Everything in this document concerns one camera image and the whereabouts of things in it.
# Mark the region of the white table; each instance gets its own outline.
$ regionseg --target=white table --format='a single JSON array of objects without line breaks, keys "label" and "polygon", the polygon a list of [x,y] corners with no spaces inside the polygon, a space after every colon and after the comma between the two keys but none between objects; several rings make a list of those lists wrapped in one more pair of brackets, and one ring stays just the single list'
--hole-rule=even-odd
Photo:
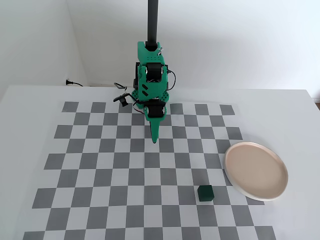
[{"label": "white table", "polygon": [[[114,87],[11,86],[0,104],[0,239],[10,240],[51,119],[61,101],[110,102]],[[274,150],[286,164],[284,194],[252,212],[277,240],[320,239],[320,111],[305,90],[174,89],[170,102],[237,105],[246,138]]]}]

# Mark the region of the white square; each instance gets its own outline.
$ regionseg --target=white square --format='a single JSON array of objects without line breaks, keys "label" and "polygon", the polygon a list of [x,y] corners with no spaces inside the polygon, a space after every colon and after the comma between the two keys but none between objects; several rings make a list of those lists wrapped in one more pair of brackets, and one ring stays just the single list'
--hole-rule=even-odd
[{"label": "white square", "polygon": [[201,226],[201,240],[220,240],[219,229],[217,226]]},{"label": "white square", "polygon": [[105,240],[106,229],[86,229],[84,240]]},{"label": "white square", "polygon": [[115,139],[115,153],[130,153],[130,138]]},{"label": "white square", "polygon": [[95,169],[79,169],[78,177],[76,179],[76,188],[92,187],[95,181]]},{"label": "white square", "polygon": [[48,152],[51,154],[66,153],[69,144],[69,139],[52,138],[47,142]]},{"label": "white square", "polygon": [[231,146],[243,142],[243,140],[233,140],[233,139],[229,139],[229,141]]},{"label": "white square", "polygon": [[160,152],[160,168],[176,168],[175,154],[173,152]]},{"label": "white square", "polygon": [[44,231],[49,219],[50,208],[34,208],[27,213],[28,219],[24,222],[27,231]]},{"label": "white square", "polygon": [[203,153],[189,153],[192,169],[206,169],[206,160]]},{"label": "white square", "polygon": [[161,186],[162,205],[179,205],[178,186]]},{"label": "white square", "polygon": [[63,240],[65,233],[65,230],[45,231],[43,240]]},{"label": "white square", "polygon": [[177,168],[176,182],[178,186],[193,186],[194,180],[192,178],[192,172],[190,168]]},{"label": "white square", "polygon": [[86,229],[89,207],[71,207],[66,225],[67,230]]},{"label": "white square", "polygon": [[153,143],[151,139],[144,140],[144,152],[145,153],[159,153],[159,140]]},{"label": "white square", "polygon": [[250,214],[253,224],[255,226],[271,226],[273,224],[272,219],[266,217],[267,212],[264,205],[249,205]]},{"label": "white square", "polygon": [[196,205],[214,205],[214,201],[200,201],[199,195],[198,195],[199,186],[193,186],[193,187],[194,187],[194,195],[195,195]]},{"label": "white square", "polygon": [[74,197],[74,187],[59,187],[55,190],[52,208],[70,208]]},{"label": "white square", "polygon": [[159,126],[159,139],[172,139],[172,126]]},{"label": "white square", "polygon": [[162,206],[145,205],[144,206],[144,227],[155,228],[162,227]]},{"label": "white square", "polygon": [[217,154],[217,144],[215,139],[201,139],[203,152],[205,154]]},{"label": "white square", "polygon": [[124,239],[125,240],[142,240],[142,239],[144,239],[144,228],[143,227],[126,228]]},{"label": "white square", "polygon": [[187,139],[201,139],[199,127],[197,126],[186,126],[186,138]]},{"label": "white square", "polygon": [[107,207],[109,205],[109,197],[109,186],[95,186],[92,189],[90,207]]},{"label": "white square", "polygon": [[100,148],[100,138],[86,138],[84,141],[84,153],[98,153]]},{"label": "white square", "polygon": [[196,119],[199,127],[212,127],[209,115],[197,115]]},{"label": "white square", "polygon": [[145,186],[128,186],[127,205],[143,205],[144,204]]},{"label": "white square", "polygon": [[145,126],[131,126],[131,138],[132,139],[144,139],[145,138]]},{"label": "white square", "polygon": [[199,227],[196,205],[180,205],[181,227]]},{"label": "white square", "polygon": [[219,159],[220,159],[222,169],[225,169],[225,166],[224,166],[225,155],[226,155],[225,153],[219,153]]},{"label": "white square", "polygon": [[163,227],[162,232],[164,240],[183,240],[181,227]]},{"label": "white square", "polygon": [[221,108],[220,108],[220,104],[218,103],[208,103],[208,111],[209,111],[209,115],[211,116],[221,116]]},{"label": "white square", "polygon": [[96,169],[113,169],[114,156],[115,154],[113,152],[99,152]]},{"label": "white square", "polygon": [[117,137],[117,126],[102,126],[102,139],[115,139]]},{"label": "white square", "polygon": [[79,169],[82,153],[66,153],[62,169]]},{"label": "white square", "polygon": [[229,139],[225,126],[213,126],[212,129],[215,139]]},{"label": "white square", "polygon": [[218,227],[235,227],[234,214],[231,205],[214,205]]},{"label": "white square", "polygon": [[119,113],[118,114],[118,126],[131,126],[132,113]]},{"label": "white square", "polygon": [[85,139],[87,136],[87,125],[73,125],[70,139]]},{"label": "white square", "polygon": [[165,112],[166,112],[167,115],[171,114],[169,103],[165,106]]},{"label": "white square", "polygon": [[109,206],[106,219],[107,229],[122,229],[126,227],[127,206]]},{"label": "white square", "polygon": [[182,109],[184,115],[196,115],[196,107],[194,103],[184,102],[182,104]]},{"label": "white square", "polygon": [[226,187],[231,205],[248,205],[246,196],[236,190],[233,186]]},{"label": "white square", "polygon": [[182,114],[173,114],[171,115],[171,125],[184,127],[185,126],[185,117]]},{"label": "white square", "polygon": [[222,169],[207,169],[209,184],[212,186],[226,186],[225,176]]},{"label": "white square", "polygon": [[145,153],[144,152],[130,152],[129,168],[143,169],[145,167]]},{"label": "white square", "polygon": [[102,126],[104,124],[104,113],[90,113],[89,125]]},{"label": "white square", "polygon": [[76,109],[77,113],[90,113],[92,108],[91,101],[80,101]]},{"label": "white square", "polygon": [[174,138],[173,149],[175,153],[188,153],[188,140],[184,138]]},{"label": "white square", "polygon": [[38,181],[36,187],[39,189],[56,188],[59,182],[61,170],[59,169],[47,169],[40,171],[38,175]]},{"label": "white square", "polygon": [[150,126],[150,122],[146,118],[144,118],[144,125],[145,126]]},{"label": "white square", "polygon": [[118,113],[119,112],[119,102],[107,102],[105,105],[105,113]]},{"label": "white square", "polygon": [[145,168],[144,169],[144,185],[145,186],[160,186],[160,168]]},{"label": "white square", "polygon": [[226,127],[239,127],[239,119],[235,115],[223,115],[222,118]]},{"label": "white square", "polygon": [[57,124],[58,125],[73,125],[75,122],[75,112],[61,112],[59,114]]},{"label": "white square", "polygon": [[128,179],[128,168],[114,168],[112,170],[111,186],[128,186]]},{"label": "white square", "polygon": [[237,226],[239,240],[258,240],[256,228],[254,226]]}]

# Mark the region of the gray square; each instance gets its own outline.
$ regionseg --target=gray square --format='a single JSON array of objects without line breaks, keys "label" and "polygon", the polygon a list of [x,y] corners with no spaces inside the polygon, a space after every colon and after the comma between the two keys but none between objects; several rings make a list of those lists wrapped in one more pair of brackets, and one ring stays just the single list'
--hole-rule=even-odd
[{"label": "gray square", "polygon": [[121,103],[119,103],[119,113],[121,114],[130,114],[132,113],[132,103],[128,103],[127,106],[122,106]]},{"label": "gray square", "polygon": [[109,206],[127,205],[128,186],[111,186]]},{"label": "gray square", "polygon": [[196,205],[194,186],[178,186],[178,197],[180,205]]},{"label": "gray square", "polygon": [[76,187],[74,189],[72,208],[90,207],[93,187]]},{"label": "gray square", "polygon": [[86,139],[100,139],[102,134],[102,126],[88,126],[86,131]]},{"label": "gray square", "polygon": [[253,226],[248,205],[232,205],[232,212],[236,226]]},{"label": "gray square", "polygon": [[108,207],[90,207],[87,229],[105,229],[107,226]]},{"label": "gray square", "polygon": [[112,169],[97,169],[94,176],[94,187],[108,187],[111,185]]},{"label": "gray square", "polygon": [[80,160],[80,169],[96,169],[98,153],[82,153]]},{"label": "gray square", "polygon": [[171,103],[170,114],[184,114],[182,103]]},{"label": "gray square", "polygon": [[174,153],[174,140],[173,139],[159,139],[160,153]]},{"label": "gray square", "polygon": [[62,169],[65,160],[64,153],[50,153],[46,159],[44,169]]},{"label": "gray square", "polygon": [[69,139],[72,132],[72,125],[58,125],[56,127],[55,139]]},{"label": "gray square", "polygon": [[226,171],[224,169],[222,169],[222,171],[223,171],[223,176],[224,176],[224,180],[225,180],[225,185],[232,186],[231,182],[229,181],[229,179],[227,177]]},{"label": "gray square", "polygon": [[129,169],[129,186],[144,186],[145,185],[145,170],[143,168]]},{"label": "gray square", "polygon": [[63,113],[75,113],[77,111],[79,102],[77,101],[65,101],[63,105]]},{"label": "gray square", "polygon": [[179,205],[162,206],[162,226],[181,227]]},{"label": "gray square", "polygon": [[197,205],[200,227],[217,227],[215,207],[213,205]]},{"label": "gray square", "polygon": [[189,153],[204,152],[201,139],[188,139],[188,148],[189,148]]},{"label": "gray square", "polygon": [[174,139],[186,139],[186,127],[184,126],[173,126],[172,127],[172,136]]},{"label": "gray square", "polygon": [[209,115],[207,104],[195,104],[194,107],[197,115]]},{"label": "gray square", "polygon": [[143,153],[145,151],[145,139],[136,138],[130,140],[130,153]]},{"label": "gray square", "polygon": [[161,205],[161,186],[144,186],[144,205]]},{"label": "gray square", "polygon": [[204,160],[207,169],[222,169],[219,154],[205,153]]},{"label": "gray square", "polygon": [[26,231],[22,240],[43,240],[45,231]]},{"label": "gray square", "polygon": [[198,119],[196,115],[184,115],[184,123],[186,127],[198,127]]},{"label": "gray square", "polygon": [[200,186],[200,185],[210,184],[207,169],[193,168],[191,169],[191,172],[192,172],[193,185]]},{"label": "gray square", "polygon": [[118,126],[116,128],[117,139],[129,139],[131,138],[131,126]]},{"label": "gray square", "polygon": [[218,154],[225,154],[228,148],[230,148],[230,141],[227,139],[216,139],[216,148],[218,149]]},{"label": "gray square", "polygon": [[222,115],[235,115],[235,112],[231,105],[220,104],[220,109],[221,109]]},{"label": "gray square", "polygon": [[46,231],[66,230],[70,208],[51,208]]},{"label": "gray square", "polygon": [[210,116],[212,127],[225,127],[225,121],[222,116]]},{"label": "gray square", "polygon": [[240,128],[237,126],[226,127],[226,132],[228,133],[228,137],[230,140],[243,140],[241,132],[240,132]]},{"label": "gray square", "polygon": [[230,205],[230,199],[226,186],[212,186],[214,199],[214,205]]},{"label": "gray square", "polygon": [[237,227],[219,226],[220,240],[239,240]]},{"label": "gray square", "polygon": [[160,168],[160,153],[159,152],[145,152],[144,153],[144,167],[145,168]]},{"label": "gray square", "polygon": [[181,231],[183,240],[201,240],[200,227],[182,227]]},{"label": "gray square", "polygon": [[130,163],[129,152],[115,152],[113,157],[114,169],[128,169]]},{"label": "gray square", "polygon": [[107,228],[105,230],[105,240],[125,240],[125,228]]},{"label": "gray square", "polygon": [[82,153],[85,146],[85,139],[69,139],[67,154]]},{"label": "gray square", "polygon": [[74,188],[76,186],[78,177],[78,170],[76,169],[66,169],[61,170],[58,188]]},{"label": "gray square", "polygon": [[215,139],[214,130],[210,126],[199,127],[201,139]]},{"label": "gray square", "polygon": [[170,114],[165,116],[164,120],[160,122],[160,126],[172,126]]},{"label": "gray square", "polygon": [[145,139],[151,139],[151,127],[150,127],[150,125],[144,126],[144,138]]},{"label": "gray square", "polygon": [[93,102],[91,107],[91,113],[102,114],[106,111],[105,102]]},{"label": "gray square", "polygon": [[33,209],[50,209],[54,201],[55,188],[38,188],[33,201]]},{"label": "gray square", "polygon": [[86,230],[67,230],[64,234],[64,240],[85,240]]},{"label": "gray square", "polygon": [[143,205],[126,206],[126,228],[143,228],[144,227],[144,211]]},{"label": "gray square", "polygon": [[140,114],[140,113],[132,114],[131,125],[132,126],[144,126],[145,125],[145,115]]},{"label": "gray square", "polygon": [[161,168],[160,169],[161,185],[177,185],[177,174],[175,168]]},{"label": "gray square", "polygon": [[89,112],[77,112],[74,117],[73,125],[88,125],[90,119]]},{"label": "gray square", "polygon": [[276,240],[272,226],[255,226],[255,232],[259,240]]},{"label": "gray square", "polygon": [[248,205],[265,205],[264,201],[254,200],[254,199],[249,198],[247,196],[245,198],[246,198],[246,202],[248,203]]},{"label": "gray square", "polygon": [[101,139],[99,153],[114,153],[116,148],[116,139]]},{"label": "gray square", "polygon": [[143,229],[144,240],[164,240],[163,238],[164,233],[162,227],[145,227]]},{"label": "gray square", "polygon": [[174,154],[175,167],[177,169],[190,169],[189,153],[175,153]]},{"label": "gray square", "polygon": [[105,113],[103,119],[104,126],[117,126],[118,125],[118,113]]}]

